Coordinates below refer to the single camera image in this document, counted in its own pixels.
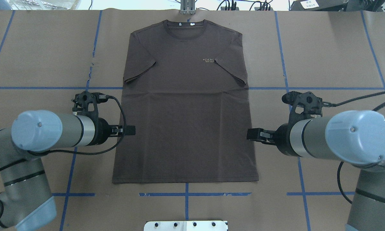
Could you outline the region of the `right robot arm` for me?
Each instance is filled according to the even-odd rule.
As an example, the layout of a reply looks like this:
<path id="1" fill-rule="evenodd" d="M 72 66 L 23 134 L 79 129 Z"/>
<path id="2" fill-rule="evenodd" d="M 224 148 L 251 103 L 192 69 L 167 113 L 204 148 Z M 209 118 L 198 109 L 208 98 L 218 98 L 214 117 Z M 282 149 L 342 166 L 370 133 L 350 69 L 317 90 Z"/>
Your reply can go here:
<path id="1" fill-rule="evenodd" d="M 385 117 L 345 111 L 286 123 L 277 130 L 250 128 L 247 140 L 276 146 L 287 156 L 342 161 L 359 168 L 347 231 L 385 231 Z"/>

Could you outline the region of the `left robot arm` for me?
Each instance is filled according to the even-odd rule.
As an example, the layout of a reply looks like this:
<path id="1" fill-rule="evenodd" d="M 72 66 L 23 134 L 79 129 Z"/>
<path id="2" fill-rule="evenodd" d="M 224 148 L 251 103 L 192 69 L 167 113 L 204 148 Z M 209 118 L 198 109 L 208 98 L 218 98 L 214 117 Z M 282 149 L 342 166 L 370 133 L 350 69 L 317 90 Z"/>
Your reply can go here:
<path id="1" fill-rule="evenodd" d="M 84 115 L 25 111 L 10 128 L 0 130 L 0 231 L 35 231 L 57 216 L 41 158 L 68 148 L 100 145 L 109 137 L 135 135 L 135 126 L 109 125 Z"/>

